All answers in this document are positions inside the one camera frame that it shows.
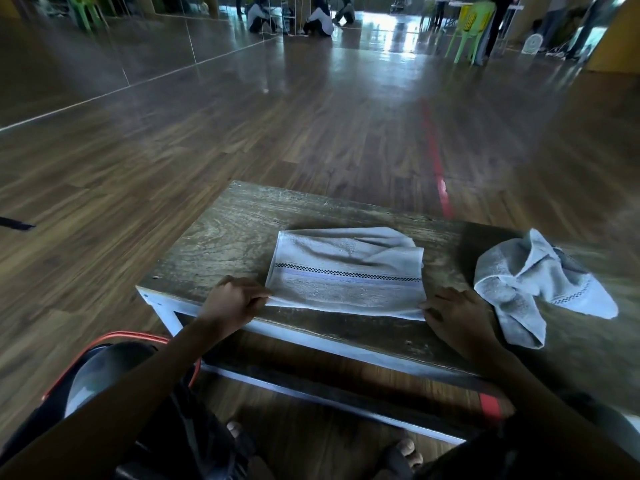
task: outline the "white towel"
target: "white towel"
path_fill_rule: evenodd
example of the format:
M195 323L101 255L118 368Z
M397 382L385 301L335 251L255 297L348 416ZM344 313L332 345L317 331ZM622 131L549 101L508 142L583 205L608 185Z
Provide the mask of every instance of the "white towel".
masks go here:
M474 288L495 307L507 342L532 349L542 348L547 336L534 296L574 312L606 319L618 315L600 282L535 229L480 256Z
M388 227L280 231L267 306L424 320L422 248Z

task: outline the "headscarf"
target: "headscarf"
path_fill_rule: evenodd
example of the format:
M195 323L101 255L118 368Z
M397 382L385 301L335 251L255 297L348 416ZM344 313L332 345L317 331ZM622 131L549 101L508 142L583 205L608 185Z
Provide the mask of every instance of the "headscarf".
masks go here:
M314 6L316 8L320 8L320 10L324 11L325 15L331 16L331 12L329 11L329 7L326 5L324 0L314 0Z

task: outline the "person's left hand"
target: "person's left hand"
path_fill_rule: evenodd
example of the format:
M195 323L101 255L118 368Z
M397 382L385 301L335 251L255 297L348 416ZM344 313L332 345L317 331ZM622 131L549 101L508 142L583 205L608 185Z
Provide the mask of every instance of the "person's left hand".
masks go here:
M270 296L251 278L225 276L209 293L198 319L218 325L226 337L251 322Z

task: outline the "foot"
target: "foot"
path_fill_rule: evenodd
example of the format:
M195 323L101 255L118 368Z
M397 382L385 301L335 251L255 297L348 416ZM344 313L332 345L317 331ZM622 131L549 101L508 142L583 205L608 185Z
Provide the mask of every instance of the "foot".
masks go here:
M244 432L242 425L236 421L229 421L227 429L236 440L237 450L249 460L247 479L248 480L275 480L273 473L258 455L255 454L255 444Z
M424 462L409 438L387 447L378 460L378 473L373 480L410 480Z

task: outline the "wooden tabletop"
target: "wooden tabletop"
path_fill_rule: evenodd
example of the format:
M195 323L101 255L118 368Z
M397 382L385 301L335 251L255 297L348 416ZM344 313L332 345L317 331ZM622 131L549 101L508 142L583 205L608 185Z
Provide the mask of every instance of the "wooden tabletop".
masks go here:
M278 231L388 226L424 248L425 288L471 286L476 260L521 233L374 205L232 182L140 282L140 288L202 303L222 276L264 282ZM615 257L590 244L554 242L594 272L618 303L613 320L540 303L547 344L534 352L576 386L640 415L640 283L620 275ZM379 355L474 374L422 322L265 307L256 321Z

